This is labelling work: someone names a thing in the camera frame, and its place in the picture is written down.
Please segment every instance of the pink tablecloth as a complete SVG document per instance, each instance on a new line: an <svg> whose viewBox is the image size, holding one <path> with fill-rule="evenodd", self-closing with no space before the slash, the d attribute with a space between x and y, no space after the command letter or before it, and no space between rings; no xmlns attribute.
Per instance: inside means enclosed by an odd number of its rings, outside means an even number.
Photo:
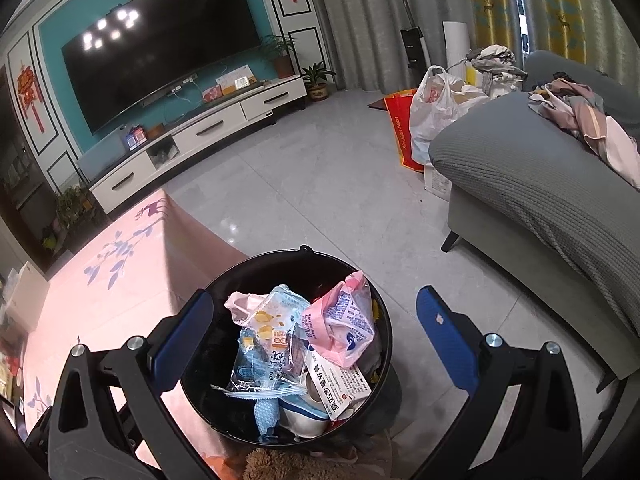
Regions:
<svg viewBox="0 0 640 480"><path fill-rule="evenodd" d="M163 190L121 216L50 282L24 357L28 430L51 405L73 345L105 350L119 348L132 335L148 335L197 288L245 259ZM114 399L118 407L124 404L120 390L114 389ZM192 409L180 384L162 400L194 448L221 478L229 478L223 441ZM138 456L155 464L145 446Z"/></svg>

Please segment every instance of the wall socket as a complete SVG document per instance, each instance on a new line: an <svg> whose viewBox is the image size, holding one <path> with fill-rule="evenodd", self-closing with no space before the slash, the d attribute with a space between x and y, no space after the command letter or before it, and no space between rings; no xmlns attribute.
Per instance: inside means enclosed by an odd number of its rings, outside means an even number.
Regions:
<svg viewBox="0 0 640 480"><path fill-rule="evenodd" d="M198 78L198 74L191 74L188 78L182 80L182 84L193 83Z"/></svg>

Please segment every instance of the blue gripper pad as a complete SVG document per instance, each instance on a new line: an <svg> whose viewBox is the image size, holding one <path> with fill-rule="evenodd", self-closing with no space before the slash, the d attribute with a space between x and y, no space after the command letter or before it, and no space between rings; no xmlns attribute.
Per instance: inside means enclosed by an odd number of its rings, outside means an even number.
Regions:
<svg viewBox="0 0 640 480"><path fill-rule="evenodd" d="M472 396L478 387L478 359L453 323L449 307L426 286L418 292L416 312L449 377Z"/></svg>
<svg viewBox="0 0 640 480"><path fill-rule="evenodd" d="M188 311L179 314L180 322L162 343L151 365L152 384L158 393L175 388L213 320L213 300L208 292L193 298L184 308Z"/></svg>

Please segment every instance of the teal accent wall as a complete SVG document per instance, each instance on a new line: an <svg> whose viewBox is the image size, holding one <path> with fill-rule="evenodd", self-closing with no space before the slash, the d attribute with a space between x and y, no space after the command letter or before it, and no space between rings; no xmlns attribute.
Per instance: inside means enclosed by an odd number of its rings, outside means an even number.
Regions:
<svg viewBox="0 0 640 480"><path fill-rule="evenodd" d="M200 90L195 85L188 84L178 95L191 102L171 95L145 108L137 105L101 128L95 135L92 135L84 120L84 115L66 72L65 61L62 57L62 47L72 38L86 30L92 23L104 17L113 7L126 4L128 1L69 0L40 24L44 65L51 80L51 90L60 104L71 134L83 152L86 152L121 124L142 124L145 128L151 128L159 123L172 122L200 105ZM254 17L258 35L266 36L272 34L264 1L247 1ZM231 57L225 60L224 64L216 64L204 70L199 70L196 82L201 89L207 89L216 84L215 79L225 70L230 71L244 64L248 64L251 67L258 80L274 79L276 77L271 64L263 60L255 52L251 52Z"/></svg>

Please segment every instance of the television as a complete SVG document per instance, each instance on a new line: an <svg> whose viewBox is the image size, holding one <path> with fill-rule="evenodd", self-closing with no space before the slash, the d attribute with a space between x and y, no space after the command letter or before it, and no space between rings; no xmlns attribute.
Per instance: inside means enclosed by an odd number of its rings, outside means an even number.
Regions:
<svg viewBox="0 0 640 480"><path fill-rule="evenodd" d="M260 45L247 0L132 0L63 48L95 133L156 91Z"/></svg>

